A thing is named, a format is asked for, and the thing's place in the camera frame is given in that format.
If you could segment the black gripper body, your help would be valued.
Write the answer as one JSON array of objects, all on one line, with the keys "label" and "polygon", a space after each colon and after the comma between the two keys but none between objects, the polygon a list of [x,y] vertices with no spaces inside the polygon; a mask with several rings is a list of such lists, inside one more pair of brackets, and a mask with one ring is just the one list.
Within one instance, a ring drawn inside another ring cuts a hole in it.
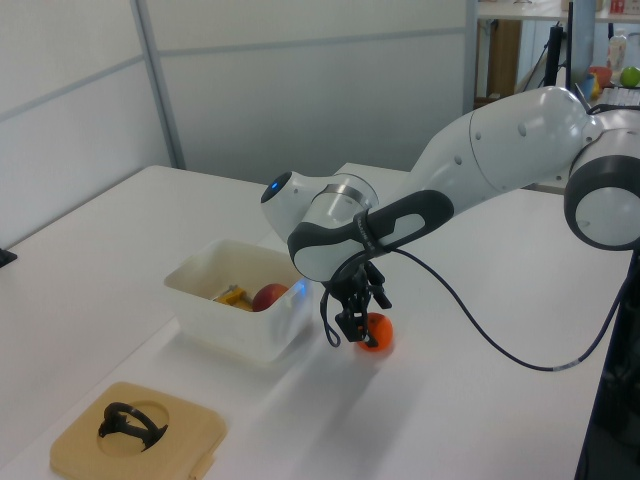
[{"label": "black gripper body", "polygon": [[351,263],[330,280],[330,295],[339,301],[380,293],[380,271],[371,262]]}]

